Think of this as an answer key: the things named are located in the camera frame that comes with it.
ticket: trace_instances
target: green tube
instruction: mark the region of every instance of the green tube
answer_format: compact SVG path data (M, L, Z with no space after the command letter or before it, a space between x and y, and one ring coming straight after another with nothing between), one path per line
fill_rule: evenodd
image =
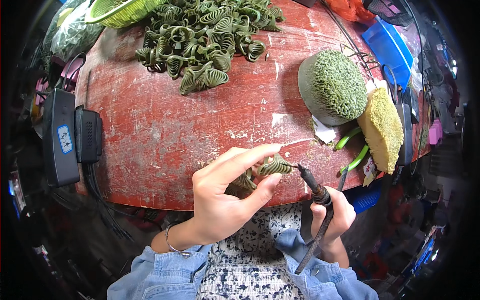
M342 149L343 146L345 146L345 144L350 140L350 138L359 132L361 132L360 127L352 129L349 133L347 133L347 135L345 135L344 137L342 137L340 141L338 141L338 143L335 146L335 149L336 150Z
M355 158L349 165L348 165L348 171L352 171L356 166L359 165L359 163L361 162L361 160L365 157L365 155L367 154L368 152L368 145L365 144L365 146L363 146L362 150L360 151L359 155L357 156L357 158ZM340 174L342 174L343 170L345 170L345 167L341 168L340 169Z

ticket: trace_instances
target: jacket sleeve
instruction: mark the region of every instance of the jacket sleeve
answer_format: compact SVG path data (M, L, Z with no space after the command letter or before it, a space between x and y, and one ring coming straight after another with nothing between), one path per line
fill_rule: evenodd
M193 246L185 250L190 257L183 258L177 252L160 254L146 246L132 261L130 273L108 288L107 299L194 299L211 247Z
M287 261L287 272L301 290L306 300L377 300L377 293L368 285L357 280L351 268L340 268L338 263L329 264L312 257L303 271L297 275L295 270L307 254L300 233L287 229L276 240L276 248L283 252Z

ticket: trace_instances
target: silver bracelet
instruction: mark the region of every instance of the silver bracelet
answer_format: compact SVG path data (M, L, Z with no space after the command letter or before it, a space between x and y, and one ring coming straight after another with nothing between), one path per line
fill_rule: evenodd
M172 249L175 252L180 253L183 256L183 258L189 258L190 257L190 252L177 250L177 249L173 248L172 245L170 245L170 243L168 242L168 231L170 230L170 227L178 225L180 223L181 222L172 222L167 226L167 229L165 229L165 240L167 241L167 245L170 247L170 249Z

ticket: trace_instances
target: worn red tabletop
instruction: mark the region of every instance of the worn red tabletop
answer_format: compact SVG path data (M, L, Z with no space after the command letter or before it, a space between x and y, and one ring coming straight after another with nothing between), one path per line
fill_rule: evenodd
M279 24L283 31L260 31L254 37L267 45L268 59L263 56L251 63L235 57L228 83L187 96L178 92L180 80L148 72L137 62L134 52L142 47L144 26L104 30L80 71L76 105L85 104L103 119L103 155L96 172L107 200L192 210L196 170L231 147L264 143L284 144L281 155L288 161L301 162L325 185L338 185L340 168L357 156L365 142L357 135L334 152L314 140L297 72L305 58L323 49L340 50L339 44L348 45L347 39L319 2L310 9L291 0L274 0L274 4L287 18ZM360 25L342 23L360 50L370 53ZM381 78L378 69L373 75ZM428 124L426 110L420 113ZM356 126L352 121L336 127L335 141ZM418 136L422 127L428 128L414 125L413 133ZM348 174L344 189L361 185L363 179L363 170L357 167ZM82 184L77 190L86 193ZM294 171L283 176L268 205L305 200L306 192Z

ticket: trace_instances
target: blue plastic crate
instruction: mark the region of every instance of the blue plastic crate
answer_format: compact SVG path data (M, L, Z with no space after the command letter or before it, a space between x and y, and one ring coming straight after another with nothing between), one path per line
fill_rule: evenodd
M361 36L375 53L378 61L392 68L396 84L402 86L402 93L404 93L410 80L413 64L412 54L393 25L379 17L375 19L377 22ZM385 68L385 73L388 81L393 84L393 77L387 68Z
M355 213L359 214L377 204L382 191L382 180L375 180L370 186L358 186L343 192L348 202L353 205Z

